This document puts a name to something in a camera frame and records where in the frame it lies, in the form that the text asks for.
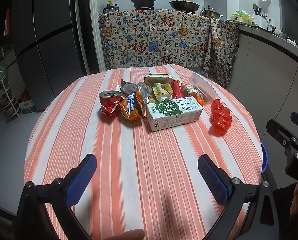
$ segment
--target cooking pot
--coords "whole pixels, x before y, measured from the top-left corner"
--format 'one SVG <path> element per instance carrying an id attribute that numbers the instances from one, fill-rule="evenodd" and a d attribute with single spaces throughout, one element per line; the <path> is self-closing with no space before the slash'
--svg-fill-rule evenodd
<path id="1" fill-rule="evenodd" d="M 154 9 L 156 0 L 131 0 L 136 10 Z"/>
<path id="2" fill-rule="evenodd" d="M 219 13 L 215 12 L 213 9 L 201 9 L 202 16 L 208 17 L 208 18 L 214 18 L 214 19 L 220 19 L 223 15 L 220 15 Z"/>
<path id="3" fill-rule="evenodd" d="M 170 2 L 170 5 L 173 9 L 181 11 L 181 12 L 189 12 L 193 13 L 199 9 L 199 6 L 197 3 L 194 2 L 186 2 L 186 0 L 183 1 L 172 1 Z"/>

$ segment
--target frying pan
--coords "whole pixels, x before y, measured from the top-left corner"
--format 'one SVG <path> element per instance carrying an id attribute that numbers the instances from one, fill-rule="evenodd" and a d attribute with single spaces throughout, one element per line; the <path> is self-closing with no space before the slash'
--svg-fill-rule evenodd
<path id="1" fill-rule="evenodd" d="M 181 11 L 181 12 L 191 12 L 194 13 L 196 10 L 198 10 L 199 6 L 197 3 L 194 2 L 186 2 L 186 0 L 183 1 L 172 1 L 170 2 L 170 5 L 173 9 Z"/>

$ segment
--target black refrigerator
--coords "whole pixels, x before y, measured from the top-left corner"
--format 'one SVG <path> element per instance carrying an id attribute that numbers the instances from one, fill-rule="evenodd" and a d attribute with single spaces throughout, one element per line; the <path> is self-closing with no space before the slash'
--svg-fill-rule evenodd
<path id="1" fill-rule="evenodd" d="M 37 110 L 77 78 L 99 72 L 89 0 L 12 0 L 11 32 Z"/>

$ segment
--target red wrapper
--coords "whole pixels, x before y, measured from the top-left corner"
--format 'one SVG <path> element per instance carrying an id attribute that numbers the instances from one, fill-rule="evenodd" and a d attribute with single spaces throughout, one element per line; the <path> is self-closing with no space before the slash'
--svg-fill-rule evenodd
<path id="1" fill-rule="evenodd" d="M 214 99 L 212 103 L 213 127 L 220 134 L 225 134 L 231 127 L 232 116 L 230 109 L 223 106 L 219 99 Z"/>
<path id="2" fill-rule="evenodd" d="M 178 80 L 172 80 L 171 84 L 173 93 L 172 93 L 172 99 L 177 99 L 177 98 L 183 98 L 184 94 L 180 88 L 180 82 Z"/>
<path id="3" fill-rule="evenodd" d="M 120 113 L 121 93 L 110 97 L 102 97 L 101 94 L 99 94 L 99 101 L 101 103 L 100 110 L 104 115 L 116 116 Z"/>

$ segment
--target striped tablecloth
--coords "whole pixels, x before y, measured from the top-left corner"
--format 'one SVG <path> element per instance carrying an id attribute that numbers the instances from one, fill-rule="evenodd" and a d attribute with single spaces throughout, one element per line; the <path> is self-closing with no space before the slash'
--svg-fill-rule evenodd
<path id="1" fill-rule="evenodd" d="M 82 77 L 49 105 L 30 136 L 25 182 L 50 183 L 65 177 L 87 153 L 97 157 L 97 170 L 73 207 L 93 239 L 142 228 L 148 240 L 201 240 L 223 209 L 198 171 L 202 154 L 231 177 L 260 182 L 262 150 L 252 116 L 208 79 L 232 114 L 232 126 L 221 137 L 209 132 L 211 104 L 204 106 L 197 122 L 157 132 L 151 132 L 144 120 L 130 122 L 122 115 L 101 113 L 99 92 L 116 90 L 121 78 L 137 83 L 150 73 L 169 73 L 183 82 L 192 74 L 181 66 L 165 65 Z M 247 207 L 244 204 L 234 232 Z M 59 237 L 65 239 L 50 205 L 47 210 Z"/>

